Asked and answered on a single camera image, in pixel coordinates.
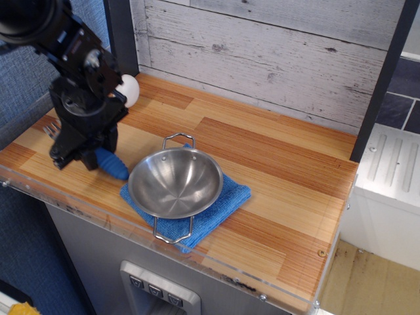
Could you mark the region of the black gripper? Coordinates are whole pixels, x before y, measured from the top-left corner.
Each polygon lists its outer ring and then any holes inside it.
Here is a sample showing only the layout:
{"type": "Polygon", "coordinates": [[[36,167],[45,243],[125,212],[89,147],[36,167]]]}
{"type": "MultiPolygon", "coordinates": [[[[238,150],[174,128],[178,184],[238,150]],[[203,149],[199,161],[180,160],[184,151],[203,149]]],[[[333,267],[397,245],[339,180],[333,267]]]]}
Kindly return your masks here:
{"type": "Polygon", "coordinates": [[[113,91],[112,97],[97,98],[89,88],[78,87],[65,77],[55,79],[49,92],[62,124],[50,149],[54,164],[63,169],[80,160],[87,170],[97,169],[97,148],[116,151],[117,123],[128,114],[126,97],[113,91]]]}

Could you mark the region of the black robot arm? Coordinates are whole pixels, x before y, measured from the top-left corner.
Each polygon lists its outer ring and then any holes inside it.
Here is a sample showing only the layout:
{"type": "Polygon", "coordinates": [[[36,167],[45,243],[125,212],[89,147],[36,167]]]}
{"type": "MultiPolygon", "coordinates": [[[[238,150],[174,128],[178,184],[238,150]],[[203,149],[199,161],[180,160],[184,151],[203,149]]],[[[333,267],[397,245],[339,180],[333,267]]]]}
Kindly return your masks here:
{"type": "Polygon", "coordinates": [[[127,97],[116,58],[72,12],[69,1],[2,1],[5,49],[32,46],[58,70],[49,87],[57,121],[43,130],[54,140],[50,157],[58,169],[73,160],[126,180],[128,168],[116,156],[117,124],[127,115],[127,97]]]}

